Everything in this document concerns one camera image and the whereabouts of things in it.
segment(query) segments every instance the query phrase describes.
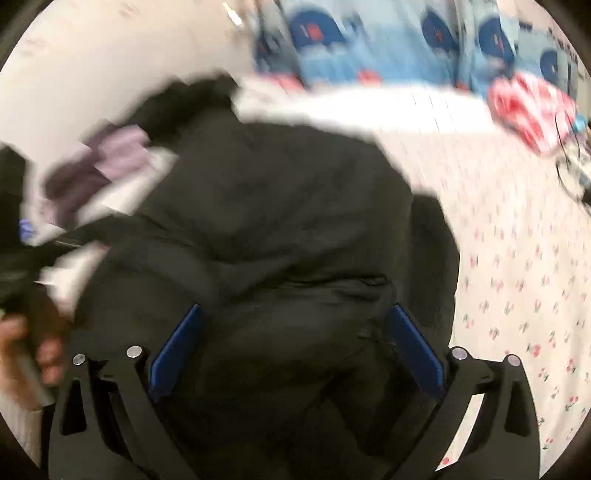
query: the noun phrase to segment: clothing pile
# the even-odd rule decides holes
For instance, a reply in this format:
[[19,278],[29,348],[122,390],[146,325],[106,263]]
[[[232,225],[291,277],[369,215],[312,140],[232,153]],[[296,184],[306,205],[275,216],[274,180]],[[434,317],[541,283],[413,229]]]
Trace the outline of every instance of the clothing pile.
[[556,150],[572,133],[577,107],[572,98],[529,73],[496,79],[489,91],[492,115],[514,128],[536,153]]
[[[89,280],[72,344],[89,358],[157,352],[198,304],[204,328],[155,408],[200,478],[381,479],[434,407],[385,319],[400,302],[448,346],[453,236],[438,201],[413,195],[378,147],[242,124],[235,89],[224,75],[175,81],[49,177],[47,196],[72,223],[96,189],[53,189],[64,170],[104,185],[119,178],[106,166],[142,164],[150,145],[178,155]],[[415,415],[399,419],[409,403]]]

